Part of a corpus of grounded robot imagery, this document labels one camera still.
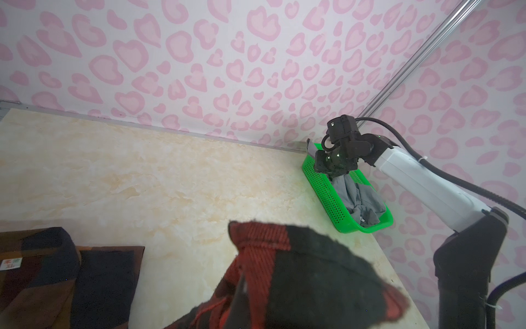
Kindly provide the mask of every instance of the label tag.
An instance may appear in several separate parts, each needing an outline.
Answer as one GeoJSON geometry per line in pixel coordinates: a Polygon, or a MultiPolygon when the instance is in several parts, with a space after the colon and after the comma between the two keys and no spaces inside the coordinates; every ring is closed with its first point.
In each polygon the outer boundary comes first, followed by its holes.
{"type": "Polygon", "coordinates": [[[12,258],[10,260],[3,260],[0,265],[0,271],[14,270],[22,265],[22,258],[12,258]]]}

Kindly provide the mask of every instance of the cable tie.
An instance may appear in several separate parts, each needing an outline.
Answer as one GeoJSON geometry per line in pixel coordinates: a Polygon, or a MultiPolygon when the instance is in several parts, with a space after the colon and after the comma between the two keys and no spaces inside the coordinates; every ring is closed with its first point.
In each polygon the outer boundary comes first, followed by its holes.
{"type": "Polygon", "coordinates": [[[502,307],[499,306],[499,305],[491,305],[491,304],[486,303],[486,306],[496,308],[497,310],[501,310],[502,309],[502,307]]]}

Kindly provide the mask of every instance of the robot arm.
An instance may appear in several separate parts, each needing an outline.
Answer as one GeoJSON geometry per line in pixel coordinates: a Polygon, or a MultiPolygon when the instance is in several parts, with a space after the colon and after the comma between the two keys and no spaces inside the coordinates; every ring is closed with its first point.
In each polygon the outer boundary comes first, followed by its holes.
{"type": "Polygon", "coordinates": [[[486,328],[491,269],[508,227],[506,213],[431,172],[384,136],[361,135],[348,115],[327,123],[315,171],[329,178],[358,168],[358,159],[377,167],[437,214],[455,231],[434,254],[440,292],[439,327],[486,328]],[[332,148],[325,145],[330,137],[332,148]]]}

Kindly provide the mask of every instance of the black and red striped fabric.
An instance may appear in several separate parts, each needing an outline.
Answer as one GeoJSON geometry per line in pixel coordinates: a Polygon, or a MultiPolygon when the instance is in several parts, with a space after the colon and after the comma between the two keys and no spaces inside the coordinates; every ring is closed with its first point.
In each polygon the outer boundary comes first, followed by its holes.
{"type": "Polygon", "coordinates": [[[214,294],[166,329],[368,328],[407,299],[363,258],[306,227],[231,222],[239,254],[214,294]]]}

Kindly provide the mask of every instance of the black cable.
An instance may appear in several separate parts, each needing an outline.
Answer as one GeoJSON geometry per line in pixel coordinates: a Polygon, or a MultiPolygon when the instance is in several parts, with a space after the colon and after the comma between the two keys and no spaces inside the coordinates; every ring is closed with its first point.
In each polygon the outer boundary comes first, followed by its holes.
{"type": "Polygon", "coordinates": [[[323,148],[324,151],[326,152],[331,152],[331,151],[334,151],[334,149],[336,148],[336,145],[334,145],[333,147],[331,148],[328,148],[325,146],[325,141],[329,138],[329,134],[325,135],[325,137],[321,140],[321,148],[323,148]]]}
{"type": "MultiPolygon", "coordinates": [[[[371,117],[360,117],[360,118],[355,118],[356,121],[371,121],[371,122],[375,122],[375,123],[378,123],[382,126],[384,126],[385,128],[387,128],[387,130],[389,130],[390,132],[393,133],[393,135],[398,139],[398,141],[400,142],[400,144],[402,144],[402,146],[404,146],[404,148],[407,150],[407,152],[409,154],[411,154],[412,157],[414,157],[416,160],[418,160],[418,162],[420,164],[422,164],[425,168],[427,168],[428,170],[430,170],[431,172],[433,172],[434,174],[436,174],[437,176],[439,177],[442,177],[444,178],[445,180],[449,181],[449,182],[452,182],[460,187],[463,187],[469,191],[472,191],[474,193],[477,193],[481,196],[484,196],[490,200],[493,200],[495,202],[497,202],[498,204],[506,207],[507,209],[513,211],[514,213],[516,213],[517,215],[519,215],[520,217],[522,217],[523,219],[526,220],[526,209],[524,209],[523,207],[519,206],[518,204],[498,195],[498,194],[495,194],[491,191],[488,191],[486,190],[485,188],[482,188],[480,186],[476,186],[475,184],[471,184],[469,182],[466,182],[464,180],[461,180],[460,178],[458,177],[455,177],[453,175],[450,175],[448,173],[446,173],[445,171],[442,171],[438,168],[436,168],[435,166],[433,166],[431,163],[429,163],[426,159],[424,159],[420,154],[418,154],[417,151],[413,150],[413,148],[411,147],[411,145],[409,145],[409,143],[402,137],[402,135],[400,135],[399,132],[396,131],[396,129],[394,129],[393,127],[391,127],[389,124],[385,123],[384,121],[382,120],[379,120],[379,119],[376,119],[376,118],[371,118],[371,117]]],[[[487,305],[486,305],[486,317],[487,317],[487,323],[486,323],[486,328],[487,329],[494,329],[495,328],[495,305],[497,304],[497,301],[499,300],[499,298],[504,295],[506,292],[508,292],[509,290],[523,284],[526,282],[526,272],[522,273],[522,274],[519,274],[519,275],[516,275],[514,276],[513,278],[501,283],[500,285],[498,285],[492,292],[491,294],[488,296],[488,299],[487,299],[487,305]]]]}
{"type": "MultiPolygon", "coordinates": [[[[486,302],[489,305],[496,305],[499,298],[508,290],[511,290],[523,283],[526,283],[526,272],[514,276],[513,278],[501,283],[499,286],[493,289],[486,302]]],[[[495,307],[486,307],[486,327],[495,328],[495,307]]]]}

